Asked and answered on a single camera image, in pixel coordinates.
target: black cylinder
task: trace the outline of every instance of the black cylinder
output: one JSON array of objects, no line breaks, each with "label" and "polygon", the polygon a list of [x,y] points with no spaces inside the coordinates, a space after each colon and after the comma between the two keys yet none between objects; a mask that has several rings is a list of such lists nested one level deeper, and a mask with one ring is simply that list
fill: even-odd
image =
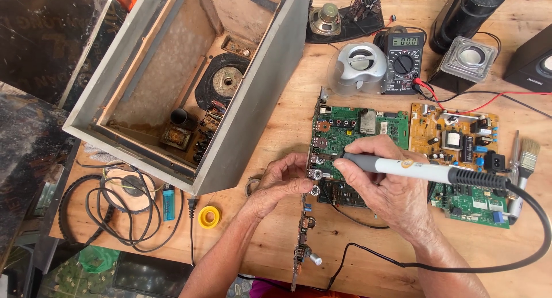
[{"label": "black cylinder", "polygon": [[431,50],[443,54],[458,36],[472,38],[505,0],[448,0],[430,32]]},{"label": "black cylinder", "polygon": [[183,109],[176,109],[170,113],[170,121],[176,126],[188,131],[195,131],[199,126],[199,120],[194,114],[189,114]]}]

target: metal box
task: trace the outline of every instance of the metal box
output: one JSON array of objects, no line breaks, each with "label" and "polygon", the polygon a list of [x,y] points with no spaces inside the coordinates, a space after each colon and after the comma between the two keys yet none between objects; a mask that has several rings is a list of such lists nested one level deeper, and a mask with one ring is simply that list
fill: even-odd
[{"label": "metal box", "polygon": [[[235,187],[302,57],[308,0],[138,0],[63,129],[193,195]],[[254,45],[203,159],[160,143],[228,40]]]}]

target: wooden workbench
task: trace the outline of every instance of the wooden workbench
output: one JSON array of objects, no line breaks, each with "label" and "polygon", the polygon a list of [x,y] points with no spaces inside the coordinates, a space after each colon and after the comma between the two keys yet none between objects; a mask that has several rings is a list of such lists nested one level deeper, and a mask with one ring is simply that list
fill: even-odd
[{"label": "wooden workbench", "polygon": [[[325,2],[333,2],[338,7],[349,5],[351,0],[314,0],[314,6],[321,6]],[[429,33],[431,23],[441,10],[446,0],[382,0],[384,17],[391,14],[397,16],[393,25],[418,26]],[[504,82],[501,75],[514,53],[515,49],[526,40],[533,37],[544,27],[552,23],[552,0],[506,0],[481,28],[491,32],[502,40],[502,53],[491,69],[490,76],[483,84],[473,90],[492,91],[526,91]],[[372,37],[360,40],[372,41]],[[494,40],[484,34],[478,34],[474,39],[494,45]],[[217,241],[233,215],[245,201],[244,185],[251,176],[262,174],[266,164],[271,160],[292,152],[306,152],[311,137],[311,119],[313,108],[322,85],[327,85],[326,72],[328,62],[335,53],[335,48],[328,45],[305,45],[303,58],[294,75],[284,90],[279,103],[274,109],[272,118],[268,122],[257,149],[251,157],[248,167],[234,189],[219,191],[200,198],[198,210],[210,204],[221,209],[223,220],[216,228],[204,230],[197,223],[194,224],[194,255],[196,259],[203,256]],[[435,55],[426,45],[423,55],[423,68],[426,69],[422,78],[427,78],[428,69],[436,62]],[[440,98],[452,94],[437,90]],[[468,110],[478,107],[492,97],[488,94],[470,94],[461,96],[445,107],[459,110]],[[552,113],[552,98],[539,95],[514,95],[516,99],[533,105],[534,107]],[[330,105],[370,107],[380,111],[410,110],[413,102],[419,101],[417,96],[382,96],[358,95],[350,98],[333,96]],[[552,157],[549,148],[552,143],[552,134],[547,131],[552,120],[526,109],[508,99],[497,99],[482,111],[498,114],[500,117],[499,153],[509,154],[515,130],[520,130],[522,136],[529,136],[538,140],[542,149],[535,173],[528,182],[527,190],[549,215],[552,215],[552,179],[547,178],[546,172],[552,170],[552,164],[545,161]],[[82,151],[77,154],[81,163],[99,164],[88,158]],[[67,185],[77,178],[97,172],[93,169],[84,169],[73,166]],[[94,182],[82,185],[73,195],[68,215],[73,234],[77,240],[84,242],[96,230],[96,226],[85,213],[83,202],[86,192],[94,187]],[[336,213],[330,205],[316,203],[314,197],[308,198],[313,203],[313,211],[317,225],[307,234],[308,245],[322,257],[321,266],[305,262],[299,283],[316,287],[326,287],[329,277],[338,268],[344,246],[349,242],[367,246],[381,252],[388,257],[402,261],[415,260],[411,246],[399,235],[391,230],[372,230],[359,226],[342,215]],[[346,208],[347,212],[364,222],[377,224],[373,214],[361,209]],[[472,266],[495,266],[510,263],[532,254],[542,243],[542,226],[535,213],[526,207],[520,220],[510,230],[469,224],[456,220],[446,219],[439,209],[430,207],[434,217],[447,238]],[[300,215],[299,195],[290,196],[282,200],[278,207],[261,222],[240,272],[263,276],[283,281],[290,281],[292,277],[293,252],[296,243],[298,220]],[[162,249],[149,255],[165,259],[190,262],[189,219],[184,217],[177,234]],[[143,230],[146,214],[134,217],[136,233]],[[52,236],[61,237],[57,220],[51,231]],[[126,234],[128,219],[120,212],[115,213],[111,223],[119,228],[121,234]],[[162,229],[151,241],[143,243],[144,248],[162,242],[172,231],[174,222],[164,224]],[[132,252],[116,239],[103,233],[94,242],[108,248]],[[481,280],[492,297],[548,297],[552,292],[552,253],[547,254],[537,263],[525,268],[510,272],[481,274]],[[373,298],[380,297],[421,297],[423,292],[419,284],[416,269],[399,268],[367,252],[350,249],[346,264],[332,289],[355,293]]]}]

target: brush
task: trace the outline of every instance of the brush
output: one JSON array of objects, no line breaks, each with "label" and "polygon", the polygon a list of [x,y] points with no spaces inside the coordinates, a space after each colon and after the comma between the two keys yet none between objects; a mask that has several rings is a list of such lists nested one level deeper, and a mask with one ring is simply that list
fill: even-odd
[{"label": "brush", "polygon": [[[527,186],[527,179],[535,171],[536,158],[541,151],[540,144],[534,139],[522,138],[521,139],[521,157],[520,167],[518,168],[518,187],[525,190]],[[511,201],[508,205],[508,222],[510,226],[520,217],[521,208],[523,206],[523,199],[517,197]]]}]

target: green plastic bag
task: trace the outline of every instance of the green plastic bag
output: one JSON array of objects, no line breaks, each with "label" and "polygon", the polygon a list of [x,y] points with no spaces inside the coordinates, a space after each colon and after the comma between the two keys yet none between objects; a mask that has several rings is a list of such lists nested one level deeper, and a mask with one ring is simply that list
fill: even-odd
[{"label": "green plastic bag", "polygon": [[79,253],[78,262],[86,272],[100,273],[111,269],[119,253],[114,249],[89,245]]}]

